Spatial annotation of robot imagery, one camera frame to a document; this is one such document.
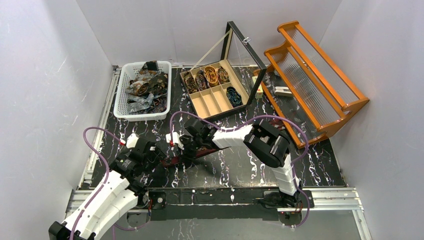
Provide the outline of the blue green tie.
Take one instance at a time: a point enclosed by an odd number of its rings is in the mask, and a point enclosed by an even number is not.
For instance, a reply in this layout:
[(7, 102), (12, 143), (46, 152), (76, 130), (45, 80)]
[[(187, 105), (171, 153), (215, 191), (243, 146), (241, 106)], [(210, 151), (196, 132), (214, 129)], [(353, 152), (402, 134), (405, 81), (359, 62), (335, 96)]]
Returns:
[(226, 88), (226, 96), (233, 108), (243, 105), (242, 97), (234, 87), (229, 86)]

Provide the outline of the red patterned tie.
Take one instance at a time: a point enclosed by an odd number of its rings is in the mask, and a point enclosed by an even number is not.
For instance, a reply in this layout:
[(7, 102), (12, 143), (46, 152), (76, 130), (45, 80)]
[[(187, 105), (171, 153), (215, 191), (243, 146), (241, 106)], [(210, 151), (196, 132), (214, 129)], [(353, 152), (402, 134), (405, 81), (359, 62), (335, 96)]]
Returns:
[(245, 147), (263, 164), (283, 167), (289, 154), (289, 138), (266, 120), (255, 120), (239, 129), (216, 129), (199, 119), (189, 119), (184, 125), (188, 134), (166, 135), (166, 141), (178, 148), (176, 156), (164, 158), (164, 167), (207, 156), (220, 150)]

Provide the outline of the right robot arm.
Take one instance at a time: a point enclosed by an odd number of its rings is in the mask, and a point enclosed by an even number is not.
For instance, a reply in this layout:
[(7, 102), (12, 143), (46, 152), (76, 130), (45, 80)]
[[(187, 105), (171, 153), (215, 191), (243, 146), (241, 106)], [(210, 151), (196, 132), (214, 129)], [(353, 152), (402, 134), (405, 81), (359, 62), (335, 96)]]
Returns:
[(208, 154), (233, 148), (246, 147), (264, 165), (271, 168), (278, 186), (278, 192), (264, 194), (258, 203), (269, 207), (300, 206), (300, 180), (293, 172), (290, 141), (279, 128), (268, 121), (255, 120), (240, 128), (212, 126), (200, 119), (190, 119), (185, 125), (186, 134), (170, 132), (165, 139), (172, 147), (178, 147), (178, 155), (172, 159), (194, 160)]

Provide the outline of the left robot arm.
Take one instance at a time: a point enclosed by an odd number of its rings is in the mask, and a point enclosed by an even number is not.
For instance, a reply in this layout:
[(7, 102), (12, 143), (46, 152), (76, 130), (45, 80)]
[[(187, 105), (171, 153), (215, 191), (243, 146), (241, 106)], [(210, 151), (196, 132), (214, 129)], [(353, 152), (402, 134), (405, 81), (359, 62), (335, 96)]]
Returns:
[(51, 240), (99, 240), (123, 215), (136, 206), (151, 211), (158, 194), (141, 182), (143, 173), (154, 170), (165, 153), (151, 141), (131, 134), (109, 164), (102, 182), (65, 220), (48, 229)]

